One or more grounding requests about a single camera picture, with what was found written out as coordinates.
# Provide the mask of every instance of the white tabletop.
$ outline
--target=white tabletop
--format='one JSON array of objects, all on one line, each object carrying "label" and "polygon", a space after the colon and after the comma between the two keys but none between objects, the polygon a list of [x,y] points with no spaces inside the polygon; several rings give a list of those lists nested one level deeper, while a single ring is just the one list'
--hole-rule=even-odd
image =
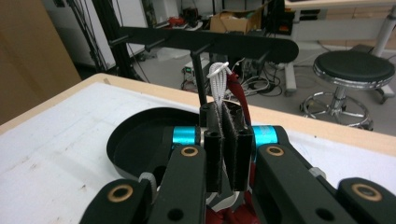
[{"label": "white tabletop", "polygon": [[381,7],[395,6],[396,0],[285,0],[285,7],[292,9],[337,8],[337,7]]},{"label": "white tabletop", "polygon": [[[134,82],[125,83],[134,88]],[[169,92],[181,97],[193,95]],[[79,222],[96,193],[106,183],[120,178],[106,155],[108,137],[133,114],[159,106],[198,112],[198,106],[93,82],[23,122],[6,124],[7,128],[0,129],[0,222]],[[255,119],[257,113],[260,112],[253,112],[255,124],[264,124]],[[275,111],[273,114],[288,117]],[[286,130],[296,149],[322,169],[333,186],[342,178],[358,176],[396,194],[396,175],[391,172],[396,170],[394,155],[334,142],[321,134]]]}]

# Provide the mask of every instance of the white wall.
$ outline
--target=white wall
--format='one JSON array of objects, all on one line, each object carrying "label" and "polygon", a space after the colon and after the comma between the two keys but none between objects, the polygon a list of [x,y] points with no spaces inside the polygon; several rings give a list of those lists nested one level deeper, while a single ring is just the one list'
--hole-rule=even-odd
[{"label": "white wall", "polygon": [[[222,11],[221,0],[215,1],[216,13]],[[254,10],[262,5],[262,0],[246,0],[247,10]],[[212,0],[152,0],[156,10],[156,17],[163,18],[174,16],[175,12],[180,13],[181,8],[197,7],[199,14],[211,14],[213,12]],[[225,9],[245,10],[245,0],[224,0]]]}]

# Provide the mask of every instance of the brown cardboard panel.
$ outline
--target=brown cardboard panel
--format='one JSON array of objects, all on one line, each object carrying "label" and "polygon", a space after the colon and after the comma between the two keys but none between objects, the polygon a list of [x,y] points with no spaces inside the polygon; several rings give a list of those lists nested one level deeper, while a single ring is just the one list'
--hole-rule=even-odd
[{"label": "brown cardboard panel", "polygon": [[244,34],[250,30],[261,29],[262,27],[262,9],[251,11],[223,11],[216,14],[210,19],[210,31],[216,33],[226,33],[231,31],[240,31]]},{"label": "brown cardboard panel", "polygon": [[0,1],[0,124],[80,82],[40,0]]}]

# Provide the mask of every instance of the cable bundle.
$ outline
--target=cable bundle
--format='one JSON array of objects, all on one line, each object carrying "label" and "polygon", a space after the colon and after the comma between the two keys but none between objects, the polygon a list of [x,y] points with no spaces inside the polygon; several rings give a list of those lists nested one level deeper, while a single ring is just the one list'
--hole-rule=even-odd
[{"label": "cable bundle", "polygon": [[213,63],[210,65],[209,74],[206,76],[210,78],[210,89],[212,90],[215,103],[218,106],[220,118],[222,102],[227,88],[227,75],[231,73],[230,68],[228,68],[228,63]]}]

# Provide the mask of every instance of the black rack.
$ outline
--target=black rack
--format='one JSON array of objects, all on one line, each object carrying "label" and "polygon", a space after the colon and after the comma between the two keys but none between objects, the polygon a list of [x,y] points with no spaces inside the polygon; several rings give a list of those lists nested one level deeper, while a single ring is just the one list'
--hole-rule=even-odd
[{"label": "black rack", "polygon": [[291,40],[249,35],[216,34],[201,31],[166,30],[139,27],[120,27],[114,8],[108,1],[93,0],[99,20],[104,27],[109,46],[120,71],[126,77],[139,79],[131,73],[132,62],[125,43],[145,45],[150,51],[155,47],[187,49],[191,52],[201,105],[206,104],[205,84],[200,60],[203,52],[218,53],[273,63],[289,63],[299,52]]}]

